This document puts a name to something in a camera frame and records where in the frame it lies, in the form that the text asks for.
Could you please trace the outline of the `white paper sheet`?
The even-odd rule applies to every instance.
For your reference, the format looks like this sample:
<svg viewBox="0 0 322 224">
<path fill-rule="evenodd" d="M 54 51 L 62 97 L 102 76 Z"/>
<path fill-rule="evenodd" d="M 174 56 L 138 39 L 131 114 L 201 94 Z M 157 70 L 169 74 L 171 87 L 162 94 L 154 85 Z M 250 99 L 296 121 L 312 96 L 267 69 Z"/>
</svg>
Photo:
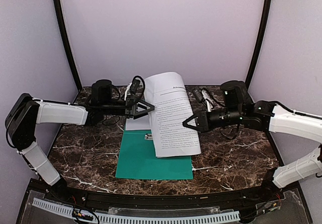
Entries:
<svg viewBox="0 0 322 224">
<path fill-rule="evenodd" d="M 150 130 L 149 116 L 143 116 L 138 119 L 126 119 L 125 130 Z"/>
</svg>

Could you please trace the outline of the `printed paper sheet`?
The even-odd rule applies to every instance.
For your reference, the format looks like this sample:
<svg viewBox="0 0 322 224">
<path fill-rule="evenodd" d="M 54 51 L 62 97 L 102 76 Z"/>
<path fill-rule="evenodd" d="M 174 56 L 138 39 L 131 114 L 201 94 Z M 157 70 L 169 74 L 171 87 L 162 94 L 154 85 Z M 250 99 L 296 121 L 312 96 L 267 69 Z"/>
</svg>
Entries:
<svg viewBox="0 0 322 224">
<path fill-rule="evenodd" d="M 156 157 L 200 154 L 198 132 L 183 126 L 193 111 L 182 77 L 176 72 L 165 72 L 144 82 L 144 99 L 154 105 L 148 115 Z"/>
</svg>

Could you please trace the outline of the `green plastic folder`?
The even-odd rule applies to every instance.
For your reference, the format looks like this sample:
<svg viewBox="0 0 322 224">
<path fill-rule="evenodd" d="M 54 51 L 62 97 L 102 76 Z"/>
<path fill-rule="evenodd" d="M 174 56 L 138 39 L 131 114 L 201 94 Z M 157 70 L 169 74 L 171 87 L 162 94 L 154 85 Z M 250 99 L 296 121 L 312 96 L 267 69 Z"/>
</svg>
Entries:
<svg viewBox="0 0 322 224">
<path fill-rule="evenodd" d="M 192 180 L 190 156 L 157 158 L 151 131 L 124 131 L 119 151 L 116 178 L 134 180 Z"/>
</svg>

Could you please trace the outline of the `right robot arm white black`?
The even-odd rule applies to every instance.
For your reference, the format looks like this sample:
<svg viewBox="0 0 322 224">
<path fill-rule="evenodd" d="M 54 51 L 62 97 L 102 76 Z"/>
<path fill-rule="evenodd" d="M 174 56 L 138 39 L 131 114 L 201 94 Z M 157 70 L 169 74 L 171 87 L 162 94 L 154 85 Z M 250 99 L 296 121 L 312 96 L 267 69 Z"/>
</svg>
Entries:
<svg viewBox="0 0 322 224">
<path fill-rule="evenodd" d="M 321 142 L 321 116 L 291 110 L 277 101 L 239 103 L 210 112 L 198 111 L 183 121 L 184 127 L 200 133 L 231 125 Z M 311 175 L 321 176 L 320 146 L 290 164 L 269 170 L 262 188 L 279 190 Z"/>
</svg>

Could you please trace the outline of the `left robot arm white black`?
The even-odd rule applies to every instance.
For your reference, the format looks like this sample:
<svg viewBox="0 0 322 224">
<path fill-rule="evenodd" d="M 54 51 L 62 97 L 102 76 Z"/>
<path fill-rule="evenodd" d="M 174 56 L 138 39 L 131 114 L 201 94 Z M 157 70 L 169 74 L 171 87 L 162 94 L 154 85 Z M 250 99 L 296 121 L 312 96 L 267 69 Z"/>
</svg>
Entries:
<svg viewBox="0 0 322 224">
<path fill-rule="evenodd" d="M 65 187 L 66 181 L 38 142 L 38 125 L 94 126 L 107 115 L 138 119 L 153 110 L 153 104 L 136 96 L 129 96 L 123 102 L 93 105 L 42 100 L 23 93 L 6 117 L 6 138 L 46 184 L 50 187 Z"/>
</svg>

